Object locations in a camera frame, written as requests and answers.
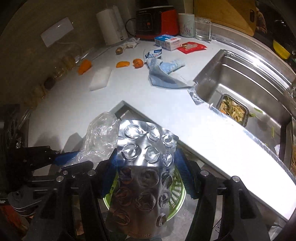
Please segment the clear plastic bag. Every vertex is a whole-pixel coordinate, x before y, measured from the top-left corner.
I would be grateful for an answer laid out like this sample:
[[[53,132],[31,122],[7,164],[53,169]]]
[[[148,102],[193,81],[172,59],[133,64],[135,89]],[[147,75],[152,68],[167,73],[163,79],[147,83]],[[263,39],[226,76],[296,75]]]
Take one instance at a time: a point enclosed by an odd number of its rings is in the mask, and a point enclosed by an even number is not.
[[[117,148],[119,124],[120,120],[114,113],[103,112],[97,116],[89,124],[78,154],[64,167],[91,161],[95,169],[100,162],[109,159],[113,150]]]

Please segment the silver blister pack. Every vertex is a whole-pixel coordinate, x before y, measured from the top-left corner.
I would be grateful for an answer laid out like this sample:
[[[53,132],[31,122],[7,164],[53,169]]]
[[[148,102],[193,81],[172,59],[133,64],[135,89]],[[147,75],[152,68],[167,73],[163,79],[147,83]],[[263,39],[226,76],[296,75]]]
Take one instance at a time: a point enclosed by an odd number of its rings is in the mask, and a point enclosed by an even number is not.
[[[117,139],[117,185],[106,227],[135,239],[166,229],[178,137],[141,120],[123,120]]]

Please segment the green perforated trash basket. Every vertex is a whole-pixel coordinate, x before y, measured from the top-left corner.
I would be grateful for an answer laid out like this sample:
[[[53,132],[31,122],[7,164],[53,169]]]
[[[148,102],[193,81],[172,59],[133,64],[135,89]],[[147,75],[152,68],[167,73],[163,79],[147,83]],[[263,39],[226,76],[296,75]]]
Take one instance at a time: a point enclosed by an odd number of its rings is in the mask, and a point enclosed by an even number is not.
[[[169,212],[167,221],[171,220],[178,213],[186,197],[186,190],[177,168],[175,168],[172,177],[173,177],[173,183],[170,186],[171,197],[168,202],[170,212]],[[106,194],[105,197],[103,198],[104,204],[106,205],[107,209],[109,209],[110,207],[112,194],[117,185],[117,180],[118,180],[118,173],[116,173],[110,192]]]

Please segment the white sponge block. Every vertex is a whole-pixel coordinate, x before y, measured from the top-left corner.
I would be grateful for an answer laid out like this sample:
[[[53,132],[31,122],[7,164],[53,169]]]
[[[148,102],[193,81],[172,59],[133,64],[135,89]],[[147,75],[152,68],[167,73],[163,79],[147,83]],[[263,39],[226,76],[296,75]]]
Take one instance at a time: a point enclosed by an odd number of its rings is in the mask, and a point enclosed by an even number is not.
[[[89,85],[89,90],[95,91],[105,88],[108,84],[111,72],[112,68],[108,66],[97,70],[92,78],[92,82]]]

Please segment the amber glass jar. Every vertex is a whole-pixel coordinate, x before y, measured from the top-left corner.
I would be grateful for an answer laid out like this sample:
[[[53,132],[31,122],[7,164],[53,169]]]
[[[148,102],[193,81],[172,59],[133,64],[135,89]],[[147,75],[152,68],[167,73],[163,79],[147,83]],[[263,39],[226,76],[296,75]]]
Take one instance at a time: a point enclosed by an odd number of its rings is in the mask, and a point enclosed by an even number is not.
[[[53,62],[52,76],[58,80],[65,77],[76,67],[76,60],[72,53],[66,52]]]

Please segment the orange foam fruit net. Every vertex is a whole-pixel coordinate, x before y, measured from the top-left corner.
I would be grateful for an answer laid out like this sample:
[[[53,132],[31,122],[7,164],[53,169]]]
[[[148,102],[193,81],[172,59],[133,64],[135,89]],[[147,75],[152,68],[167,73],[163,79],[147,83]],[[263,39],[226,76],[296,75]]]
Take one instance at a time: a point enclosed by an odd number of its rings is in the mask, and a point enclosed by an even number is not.
[[[83,75],[86,71],[88,71],[92,67],[92,63],[88,59],[84,59],[78,67],[78,74]]]

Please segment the orange peel piece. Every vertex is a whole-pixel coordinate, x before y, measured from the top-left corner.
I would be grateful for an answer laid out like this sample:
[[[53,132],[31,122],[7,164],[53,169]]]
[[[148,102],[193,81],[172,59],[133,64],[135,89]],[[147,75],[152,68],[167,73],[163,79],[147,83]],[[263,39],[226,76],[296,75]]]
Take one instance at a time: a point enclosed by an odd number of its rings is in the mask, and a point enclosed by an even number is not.
[[[129,61],[119,61],[116,64],[116,68],[123,68],[123,67],[128,67],[130,66],[130,62]]]

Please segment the metal tray with food scraps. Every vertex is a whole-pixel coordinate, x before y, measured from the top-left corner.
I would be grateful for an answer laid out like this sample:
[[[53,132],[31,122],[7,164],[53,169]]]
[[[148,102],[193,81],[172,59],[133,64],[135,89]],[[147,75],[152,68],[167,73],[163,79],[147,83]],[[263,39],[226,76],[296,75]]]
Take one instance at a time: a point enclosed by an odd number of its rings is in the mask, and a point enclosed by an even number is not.
[[[232,118],[241,126],[246,127],[249,116],[249,110],[246,106],[241,104],[233,97],[227,94],[222,95],[217,104],[217,109],[223,114]]]

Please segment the round orange peel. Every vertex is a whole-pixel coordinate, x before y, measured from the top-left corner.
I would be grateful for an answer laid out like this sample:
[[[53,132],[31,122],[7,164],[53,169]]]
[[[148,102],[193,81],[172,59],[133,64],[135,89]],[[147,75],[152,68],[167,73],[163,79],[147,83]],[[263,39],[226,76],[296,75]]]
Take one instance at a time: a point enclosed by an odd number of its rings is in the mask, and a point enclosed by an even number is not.
[[[142,68],[144,66],[144,62],[139,58],[134,59],[132,63],[133,63],[134,68],[136,68],[136,69]]]

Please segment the blue dish cloth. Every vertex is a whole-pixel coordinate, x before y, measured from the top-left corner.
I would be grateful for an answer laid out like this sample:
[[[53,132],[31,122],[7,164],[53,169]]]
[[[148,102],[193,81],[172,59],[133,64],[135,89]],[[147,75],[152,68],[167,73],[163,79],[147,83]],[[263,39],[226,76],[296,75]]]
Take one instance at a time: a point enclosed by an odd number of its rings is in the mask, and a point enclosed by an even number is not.
[[[181,89],[190,88],[194,85],[192,80],[186,80],[176,71],[185,67],[185,62],[176,59],[170,62],[164,62],[159,58],[152,58],[148,61],[149,80],[151,85],[168,88],[168,89]]]

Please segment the crumpled white tissue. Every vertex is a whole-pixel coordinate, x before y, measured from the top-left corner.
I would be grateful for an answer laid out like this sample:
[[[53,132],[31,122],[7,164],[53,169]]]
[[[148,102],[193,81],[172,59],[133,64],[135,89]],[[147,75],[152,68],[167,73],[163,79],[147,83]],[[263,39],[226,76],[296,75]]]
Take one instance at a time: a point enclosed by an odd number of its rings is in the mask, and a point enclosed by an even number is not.
[[[127,48],[134,49],[137,46],[137,44],[139,43],[139,41],[140,41],[140,38],[134,38],[134,37],[130,38],[121,45],[121,48],[123,50],[125,50]]]

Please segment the blue white torn wrapper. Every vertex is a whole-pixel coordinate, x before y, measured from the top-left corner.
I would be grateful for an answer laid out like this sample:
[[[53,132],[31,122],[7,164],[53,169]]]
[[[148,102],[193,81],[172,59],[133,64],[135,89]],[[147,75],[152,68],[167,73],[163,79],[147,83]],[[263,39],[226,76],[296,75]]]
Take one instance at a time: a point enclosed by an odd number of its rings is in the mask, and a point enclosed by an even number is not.
[[[156,46],[154,49],[146,50],[143,52],[144,63],[150,62],[153,58],[161,58],[163,49],[160,46]]]

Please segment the white electric kettle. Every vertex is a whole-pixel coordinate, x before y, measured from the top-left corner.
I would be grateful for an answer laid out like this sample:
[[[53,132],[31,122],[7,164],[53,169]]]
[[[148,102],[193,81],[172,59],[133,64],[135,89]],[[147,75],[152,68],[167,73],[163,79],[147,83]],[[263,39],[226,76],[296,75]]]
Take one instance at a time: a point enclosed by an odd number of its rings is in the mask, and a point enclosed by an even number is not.
[[[112,6],[98,12],[96,18],[107,46],[115,45],[128,38],[117,6]]]

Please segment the stainless steel sink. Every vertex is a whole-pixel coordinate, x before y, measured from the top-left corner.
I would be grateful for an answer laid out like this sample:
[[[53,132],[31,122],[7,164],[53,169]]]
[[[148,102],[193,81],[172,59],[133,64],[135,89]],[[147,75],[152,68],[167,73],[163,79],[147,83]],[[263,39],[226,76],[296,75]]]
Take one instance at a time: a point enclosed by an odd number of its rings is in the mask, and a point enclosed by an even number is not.
[[[295,101],[274,69],[247,51],[219,50],[194,80],[189,94],[195,104],[217,111],[222,102],[239,104],[239,122],[251,138],[295,175]]]

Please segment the blue white carton box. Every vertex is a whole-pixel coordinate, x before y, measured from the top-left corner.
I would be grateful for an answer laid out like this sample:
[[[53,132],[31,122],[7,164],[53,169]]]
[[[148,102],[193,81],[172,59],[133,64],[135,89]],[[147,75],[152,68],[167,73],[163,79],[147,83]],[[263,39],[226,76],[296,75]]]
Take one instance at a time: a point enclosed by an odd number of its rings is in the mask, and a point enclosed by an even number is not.
[[[154,38],[154,42],[157,46],[169,51],[174,51],[182,46],[181,38],[171,35],[157,36]]]

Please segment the red black blender base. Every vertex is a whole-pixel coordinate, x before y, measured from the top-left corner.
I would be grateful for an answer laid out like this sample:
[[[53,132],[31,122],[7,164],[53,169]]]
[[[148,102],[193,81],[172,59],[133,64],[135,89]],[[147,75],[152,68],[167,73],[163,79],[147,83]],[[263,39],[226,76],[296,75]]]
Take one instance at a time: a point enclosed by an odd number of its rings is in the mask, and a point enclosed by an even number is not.
[[[136,11],[137,38],[153,40],[160,35],[179,34],[178,13],[173,6],[154,6]]]

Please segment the red snack packet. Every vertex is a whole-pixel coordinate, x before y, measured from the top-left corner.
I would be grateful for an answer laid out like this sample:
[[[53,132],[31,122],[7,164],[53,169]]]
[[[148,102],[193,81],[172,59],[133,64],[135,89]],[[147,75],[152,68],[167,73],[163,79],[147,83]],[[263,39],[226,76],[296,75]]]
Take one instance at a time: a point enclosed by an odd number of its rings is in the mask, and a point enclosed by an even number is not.
[[[184,54],[189,54],[196,51],[202,51],[206,50],[207,47],[203,44],[199,44],[196,42],[186,42],[181,45],[181,47],[178,48],[179,51],[181,51]]]

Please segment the yellow bowl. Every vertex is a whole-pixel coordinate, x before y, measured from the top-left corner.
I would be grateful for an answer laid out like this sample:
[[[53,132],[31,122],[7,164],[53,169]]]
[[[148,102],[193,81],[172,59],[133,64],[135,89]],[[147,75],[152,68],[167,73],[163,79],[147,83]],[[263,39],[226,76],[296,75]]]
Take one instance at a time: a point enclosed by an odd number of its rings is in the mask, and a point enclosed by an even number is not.
[[[276,54],[281,57],[281,59],[288,60],[290,57],[290,52],[287,51],[280,43],[276,40],[273,40],[273,48]]]

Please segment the white printed mug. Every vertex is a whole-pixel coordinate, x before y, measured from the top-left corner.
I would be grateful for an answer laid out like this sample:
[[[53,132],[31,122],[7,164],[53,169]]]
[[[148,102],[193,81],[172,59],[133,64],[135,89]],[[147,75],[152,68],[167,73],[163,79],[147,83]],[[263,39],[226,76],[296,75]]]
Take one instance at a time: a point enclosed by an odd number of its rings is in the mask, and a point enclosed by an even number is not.
[[[186,38],[195,37],[195,15],[179,13],[178,14],[180,35]]]

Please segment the clear glass mug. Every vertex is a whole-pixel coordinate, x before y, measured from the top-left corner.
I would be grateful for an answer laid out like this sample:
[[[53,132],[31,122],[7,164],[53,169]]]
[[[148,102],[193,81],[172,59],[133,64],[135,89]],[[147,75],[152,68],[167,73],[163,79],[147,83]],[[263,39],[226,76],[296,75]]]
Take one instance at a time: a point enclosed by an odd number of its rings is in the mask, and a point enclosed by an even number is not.
[[[195,37],[198,40],[210,42],[212,40],[211,20],[201,17],[195,18]]]

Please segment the wooden cutting board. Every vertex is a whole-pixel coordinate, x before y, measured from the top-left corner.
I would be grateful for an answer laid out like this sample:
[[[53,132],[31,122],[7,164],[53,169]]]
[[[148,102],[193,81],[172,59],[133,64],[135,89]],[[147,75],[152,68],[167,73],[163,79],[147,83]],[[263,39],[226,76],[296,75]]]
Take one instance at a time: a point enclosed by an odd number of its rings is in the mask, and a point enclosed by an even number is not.
[[[253,36],[256,30],[256,5],[253,0],[197,0],[195,16],[211,20]]]

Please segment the white wall socket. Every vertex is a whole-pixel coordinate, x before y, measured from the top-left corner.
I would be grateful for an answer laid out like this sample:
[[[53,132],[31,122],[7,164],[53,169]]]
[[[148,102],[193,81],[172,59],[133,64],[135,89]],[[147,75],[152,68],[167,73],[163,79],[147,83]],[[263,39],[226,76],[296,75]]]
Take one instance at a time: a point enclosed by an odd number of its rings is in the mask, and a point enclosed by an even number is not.
[[[72,23],[69,18],[66,17],[41,33],[41,38],[48,48],[72,30],[74,30]]]

